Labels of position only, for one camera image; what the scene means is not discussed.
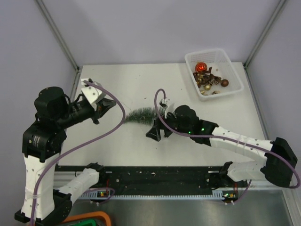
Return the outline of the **small green christmas tree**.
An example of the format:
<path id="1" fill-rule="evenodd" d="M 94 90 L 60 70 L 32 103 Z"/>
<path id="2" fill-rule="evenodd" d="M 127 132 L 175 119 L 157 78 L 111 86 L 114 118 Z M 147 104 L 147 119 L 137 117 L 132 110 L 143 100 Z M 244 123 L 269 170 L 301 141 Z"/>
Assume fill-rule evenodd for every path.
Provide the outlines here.
<path id="1" fill-rule="evenodd" d="M 130 111 L 126 115 L 124 123 L 152 125 L 156 117 L 157 111 L 154 107 L 141 107 Z"/>

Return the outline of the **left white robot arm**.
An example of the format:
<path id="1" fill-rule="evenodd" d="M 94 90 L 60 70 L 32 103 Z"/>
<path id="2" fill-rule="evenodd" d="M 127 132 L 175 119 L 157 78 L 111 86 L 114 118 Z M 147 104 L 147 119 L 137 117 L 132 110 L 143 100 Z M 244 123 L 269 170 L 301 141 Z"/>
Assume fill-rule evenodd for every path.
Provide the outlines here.
<path id="1" fill-rule="evenodd" d="M 91 119 L 94 124 L 116 102 L 93 87 L 83 88 L 71 102 L 60 87 L 43 89 L 34 102 L 35 122 L 24 132 L 22 152 L 26 165 L 25 198 L 15 219 L 37 226 L 54 226 L 69 215 L 75 201 L 92 186 L 103 186 L 107 176 L 99 164 L 87 165 L 65 186 L 54 189 L 54 160 L 60 155 L 66 129 Z"/>

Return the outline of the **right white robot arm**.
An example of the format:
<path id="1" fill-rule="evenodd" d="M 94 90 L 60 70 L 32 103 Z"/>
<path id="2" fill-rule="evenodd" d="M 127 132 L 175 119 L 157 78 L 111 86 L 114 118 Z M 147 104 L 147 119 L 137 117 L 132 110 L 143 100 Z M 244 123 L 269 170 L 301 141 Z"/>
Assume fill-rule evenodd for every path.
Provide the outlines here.
<path id="1" fill-rule="evenodd" d="M 283 138 L 260 140 L 236 134 L 218 124 L 200 119 L 187 105 L 174 112 L 156 115 L 146 137 L 161 140 L 161 131 L 169 137 L 180 134 L 209 147 L 232 151 L 251 159 L 249 162 L 226 162 L 219 172 L 220 182 L 231 186 L 242 180 L 267 180 L 275 186 L 293 188 L 291 180 L 297 176 L 297 157 Z"/>

